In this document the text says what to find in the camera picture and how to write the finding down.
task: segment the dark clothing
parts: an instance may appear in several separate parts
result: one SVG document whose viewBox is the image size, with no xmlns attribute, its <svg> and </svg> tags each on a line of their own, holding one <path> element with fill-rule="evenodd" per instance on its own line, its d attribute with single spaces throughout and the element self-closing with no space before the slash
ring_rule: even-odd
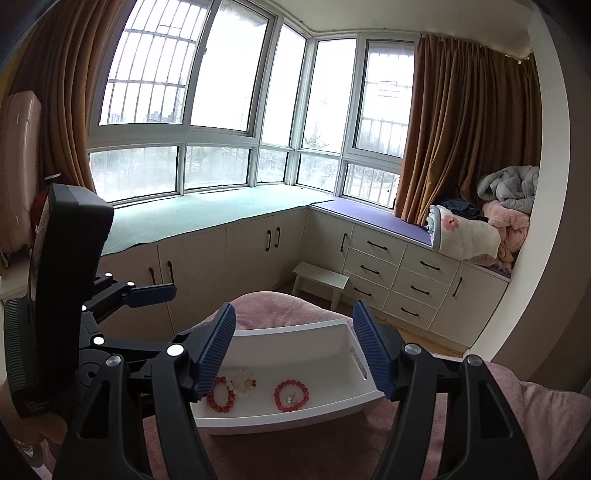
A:
<svg viewBox="0 0 591 480">
<path fill-rule="evenodd" d="M 435 203 L 445 207 L 454 215 L 467 218 L 468 220 L 480 220 L 488 223 L 488 218 L 483 216 L 482 211 L 463 198 L 440 198 Z"/>
</svg>

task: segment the white stool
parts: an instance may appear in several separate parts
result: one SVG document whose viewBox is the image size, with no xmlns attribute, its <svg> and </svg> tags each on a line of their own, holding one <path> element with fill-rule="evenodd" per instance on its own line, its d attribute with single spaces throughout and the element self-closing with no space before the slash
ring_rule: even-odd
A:
<svg viewBox="0 0 591 480">
<path fill-rule="evenodd" d="M 335 310 L 339 304 L 340 294 L 343 293 L 343 289 L 349 280 L 349 277 L 341 275 L 340 273 L 326 270 L 325 268 L 316 267 L 306 262 L 301 262 L 297 267 L 293 269 L 295 273 L 295 283 L 291 294 L 295 297 L 300 291 L 300 281 L 302 278 L 311 280 L 321 285 L 326 285 L 333 290 L 332 302 L 330 303 L 330 309 Z"/>
</svg>

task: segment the white tray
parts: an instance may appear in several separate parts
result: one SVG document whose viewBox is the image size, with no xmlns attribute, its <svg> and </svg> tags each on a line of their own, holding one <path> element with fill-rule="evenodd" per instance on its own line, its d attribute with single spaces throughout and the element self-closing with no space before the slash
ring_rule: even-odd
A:
<svg viewBox="0 0 591 480">
<path fill-rule="evenodd" d="M 228 413 L 215 412 L 206 398 L 191 404 L 198 428 L 211 434 L 290 429 L 371 408 L 384 396 L 345 320 L 237 330 L 218 376 L 237 368 L 253 373 L 256 388 L 247 397 L 238 396 Z M 284 413 L 273 395 L 288 379 L 304 383 L 310 399 L 303 408 Z"/>
</svg>

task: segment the blue gripper pad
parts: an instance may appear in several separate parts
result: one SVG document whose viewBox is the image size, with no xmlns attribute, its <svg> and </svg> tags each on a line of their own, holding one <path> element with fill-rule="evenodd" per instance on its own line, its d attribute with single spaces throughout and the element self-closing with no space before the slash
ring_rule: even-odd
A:
<svg viewBox="0 0 591 480">
<path fill-rule="evenodd" d="M 229 303 L 223 303 L 213 321 L 198 324 L 191 329 L 184 344 L 199 355 L 193 358 L 189 367 L 193 379 L 193 398 L 197 401 L 207 395 L 213 387 L 217 373 L 222 366 L 234 331 L 236 330 L 236 310 Z"/>
<path fill-rule="evenodd" d="M 394 368 L 404 340 L 394 327 L 377 323 L 364 300 L 353 307 L 353 327 L 376 388 L 394 400 L 397 390 Z"/>
</svg>

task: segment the pink bed sheet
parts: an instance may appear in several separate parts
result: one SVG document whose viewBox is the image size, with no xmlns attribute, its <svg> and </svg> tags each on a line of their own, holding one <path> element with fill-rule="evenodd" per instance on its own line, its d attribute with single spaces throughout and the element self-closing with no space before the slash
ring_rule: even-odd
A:
<svg viewBox="0 0 591 480">
<path fill-rule="evenodd" d="M 256 292 L 232 302 L 238 329 L 351 319 L 276 292 Z M 591 399 L 519 382 L 500 365 L 488 364 L 524 430 L 540 480 L 566 457 L 591 417 Z M 445 432 L 447 395 L 438 394 L 430 447 L 421 479 L 437 476 Z M 220 480 L 361 480 L 378 463 L 397 409 L 384 400 L 371 412 L 281 432 L 212 436 L 201 432 Z M 166 480 L 154 417 L 144 420 L 154 477 Z"/>
</svg>

